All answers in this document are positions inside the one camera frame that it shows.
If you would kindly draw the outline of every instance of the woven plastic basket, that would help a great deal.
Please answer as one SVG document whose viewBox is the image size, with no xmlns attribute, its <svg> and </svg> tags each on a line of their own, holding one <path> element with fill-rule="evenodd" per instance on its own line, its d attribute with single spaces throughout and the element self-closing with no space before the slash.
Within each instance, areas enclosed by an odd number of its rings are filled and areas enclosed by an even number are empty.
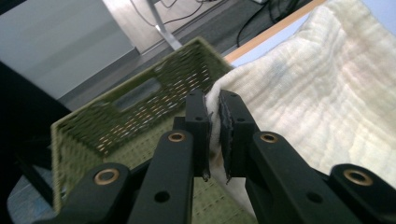
<svg viewBox="0 0 396 224">
<path fill-rule="evenodd" d="M 152 157 L 160 136 L 184 115 L 185 95 L 208 91 L 231 70 L 201 38 L 192 40 L 117 88 L 57 121 L 52 130 L 54 206 L 92 167 L 107 161 L 131 169 Z M 215 180 L 194 186 L 194 223 L 251 222 Z"/>
</svg>

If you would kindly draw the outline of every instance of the table surface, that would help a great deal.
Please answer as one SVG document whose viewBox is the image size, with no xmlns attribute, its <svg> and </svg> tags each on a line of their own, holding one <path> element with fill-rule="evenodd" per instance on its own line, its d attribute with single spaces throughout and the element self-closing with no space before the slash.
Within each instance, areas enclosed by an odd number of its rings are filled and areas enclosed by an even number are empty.
<svg viewBox="0 0 396 224">
<path fill-rule="evenodd" d="M 394 0 L 361 0 L 385 28 L 396 35 L 396 1 Z M 290 14 L 287 18 L 248 41 L 239 49 L 224 57 L 225 61 L 237 67 L 252 62 L 275 46 L 292 36 L 306 21 L 309 13 L 325 0 L 313 0 L 304 7 Z"/>
</svg>

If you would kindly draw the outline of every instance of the metal stand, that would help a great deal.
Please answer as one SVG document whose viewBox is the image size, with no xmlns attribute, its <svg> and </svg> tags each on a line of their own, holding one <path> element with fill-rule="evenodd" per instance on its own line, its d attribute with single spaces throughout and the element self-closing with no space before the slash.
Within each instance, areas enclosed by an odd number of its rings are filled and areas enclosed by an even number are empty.
<svg viewBox="0 0 396 224">
<path fill-rule="evenodd" d="M 157 22 L 155 28 L 157 28 L 160 35 L 172 47 L 173 50 L 179 49 L 181 47 L 181 44 L 171 33 L 169 33 L 169 31 L 166 30 L 163 21 L 161 20 L 160 14 L 158 14 L 157 8 L 155 8 L 152 0 L 147 0 L 147 2 L 149 9 L 151 10 L 152 15 L 154 16 L 155 21 Z"/>
</svg>

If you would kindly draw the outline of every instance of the gray wall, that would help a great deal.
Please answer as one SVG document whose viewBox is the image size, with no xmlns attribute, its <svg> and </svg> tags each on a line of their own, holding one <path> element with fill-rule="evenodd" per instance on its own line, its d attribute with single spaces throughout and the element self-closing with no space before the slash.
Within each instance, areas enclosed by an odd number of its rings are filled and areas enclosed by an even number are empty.
<svg viewBox="0 0 396 224">
<path fill-rule="evenodd" d="M 100 0 L 30 0 L 0 16 L 0 60 L 55 99 L 133 48 Z"/>
</svg>

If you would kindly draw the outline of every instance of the white cloth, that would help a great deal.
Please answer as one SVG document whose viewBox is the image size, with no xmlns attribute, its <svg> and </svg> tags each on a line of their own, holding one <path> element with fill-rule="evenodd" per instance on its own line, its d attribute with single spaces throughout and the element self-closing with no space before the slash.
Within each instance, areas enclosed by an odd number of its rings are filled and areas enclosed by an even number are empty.
<svg viewBox="0 0 396 224">
<path fill-rule="evenodd" d="M 396 188 L 396 38 L 360 1 L 317 7 L 295 35 L 235 68 L 206 96 L 213 176 L 249 207 L 243 180 L 225 186 L 220 90 L 238 93 L 260 129 L 283 135 L 313 168 L 328 174 L 353 163 Z"/>
</svg>

